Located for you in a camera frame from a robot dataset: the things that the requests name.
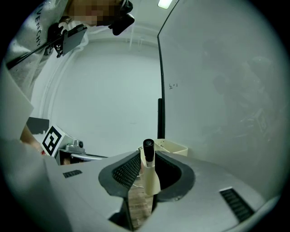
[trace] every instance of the handwritten mark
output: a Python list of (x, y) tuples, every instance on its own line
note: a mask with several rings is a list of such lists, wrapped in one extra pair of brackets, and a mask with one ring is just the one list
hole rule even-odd
[[(175, 84), (173, 86), (175, 87)], [(176, 84), (176, 87), (177, 87), (177, 84)], [(171, 84), (169, 84), (169, 89), (173, 89)]]

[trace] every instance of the black cable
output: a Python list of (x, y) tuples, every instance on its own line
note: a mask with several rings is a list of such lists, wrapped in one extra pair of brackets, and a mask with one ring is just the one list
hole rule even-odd
[(32, 52), (27, 53), (27, 54), (25, 54), (25, 55), (22, 55), (22, 56), (20, 56), (20, 57), (17, 57), (17, 58), (15, 58), (14, 60), (8, 62), (8, 63), (6, 64), (8, 70), (10, 70), (11, 68), (13, 68), (14, 66), (16, 66), (17, 64), (19, 64), (19, 63), (21, 63), (22, 61), (24, 61), (27, 57), (29, 57), (29, 56), (32, 55), (33, 53), (38, 52), (39, 50), (43, 49), (44, 47), (47, 47), (47, 46), (49, 46), (49, 45), (51, 45), (51, 44), (57, 42), (57, 41), (60, 40), (60, 39), (61, 39), (61, 38), (58, 37), (58, 38), (55, 39), (55, 40), (52, 40), (52, 41), (50, 41), (50, 42), (46, 42), (45, 44), (41, 45), (39, 48), (33, 50)]

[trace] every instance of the ceiling light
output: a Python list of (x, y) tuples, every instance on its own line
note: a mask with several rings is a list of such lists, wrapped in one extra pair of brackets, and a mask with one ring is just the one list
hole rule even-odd
[(160, 0), (158, 3), (158, 6), (164, 9), (168, 9), (168, 7), (170, 6), (172, 0)]

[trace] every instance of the person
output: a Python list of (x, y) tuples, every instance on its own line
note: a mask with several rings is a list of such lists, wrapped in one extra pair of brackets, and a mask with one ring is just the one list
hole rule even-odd
[[(90, 26), (108, 26), (120, 16), (122, 10), (131, 11), (128, 0), (46, 0), (30, 14), (19, 32), (11, 41), (5, 62), (35, 50), (47, 42), (48, 29), (54, 23), (78, 20)], [(34, 83), (49, 55), (40, 50), (9, 70), (23, 94), (31, 100)], [(31, 134), (27, 125), (20, 140), (44, 154), (40, 143)]]

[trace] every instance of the black cylinder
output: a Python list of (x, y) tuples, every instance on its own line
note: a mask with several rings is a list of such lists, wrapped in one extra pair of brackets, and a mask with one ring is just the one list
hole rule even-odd
[(147, 162), (152, 162), (154, 158), (154, 141), (151, 139), (143, 142), (144, 155)]

